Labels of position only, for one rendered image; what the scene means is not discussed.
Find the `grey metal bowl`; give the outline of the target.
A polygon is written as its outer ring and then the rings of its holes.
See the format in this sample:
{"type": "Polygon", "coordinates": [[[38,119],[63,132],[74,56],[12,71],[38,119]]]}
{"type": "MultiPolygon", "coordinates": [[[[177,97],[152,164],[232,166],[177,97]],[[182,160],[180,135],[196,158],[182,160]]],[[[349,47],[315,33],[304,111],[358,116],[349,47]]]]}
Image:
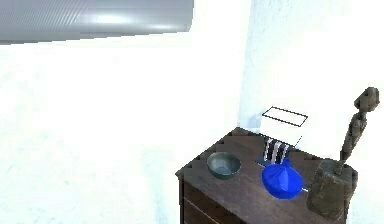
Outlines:
{"type": "Polygon", "coordinates": [[[214,152],[206,160],[208,171],[220,180],[229,180],[241,169],[240,159],[230,152],[214,152]]]}

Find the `dark grey stone statue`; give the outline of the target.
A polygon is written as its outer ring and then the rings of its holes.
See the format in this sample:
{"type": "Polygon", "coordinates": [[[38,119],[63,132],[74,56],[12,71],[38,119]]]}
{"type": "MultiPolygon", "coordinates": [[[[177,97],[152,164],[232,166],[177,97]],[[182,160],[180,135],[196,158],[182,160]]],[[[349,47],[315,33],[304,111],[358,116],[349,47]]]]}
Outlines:
{"type": "Polygon", "coordinates": [[[308,190],[306,205],[312,212],[336,222],[346,218],[350,200],[357,187],[358,172],[346,164],[366,126],[367,113],[380,104],[379,90],[367,87],[354,101],[358,109],[349,123],[338,161],[323,159],[308,190]]]}

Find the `grey window blind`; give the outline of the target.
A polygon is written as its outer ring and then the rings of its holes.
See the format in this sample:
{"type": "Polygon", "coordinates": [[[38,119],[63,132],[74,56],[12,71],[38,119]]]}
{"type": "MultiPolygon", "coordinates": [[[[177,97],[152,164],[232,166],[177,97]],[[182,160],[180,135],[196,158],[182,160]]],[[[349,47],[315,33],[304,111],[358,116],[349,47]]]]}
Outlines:
{"type": "Polygon", "coordinates": [[[194,0],[0,0],[0,45],[187,32],[194,0]]]}

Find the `dark brown wooden dresser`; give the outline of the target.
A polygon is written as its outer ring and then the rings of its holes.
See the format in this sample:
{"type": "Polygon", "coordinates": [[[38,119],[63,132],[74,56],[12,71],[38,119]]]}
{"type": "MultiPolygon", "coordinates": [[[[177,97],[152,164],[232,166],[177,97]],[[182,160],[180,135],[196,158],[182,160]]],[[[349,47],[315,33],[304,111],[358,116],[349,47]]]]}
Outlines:
{"type": "Polygon", "coordinates": [[[261,135],[237,127],[191,160],[177,173],[180,224],[347,224],[343,212],[330,221],[307,208],[307,193],[279,200],[264,188],[261,135]],[[231,152],[241,160],[238,174],[220,180],[208,171],[207,158],[214,152],[231,152]]]}

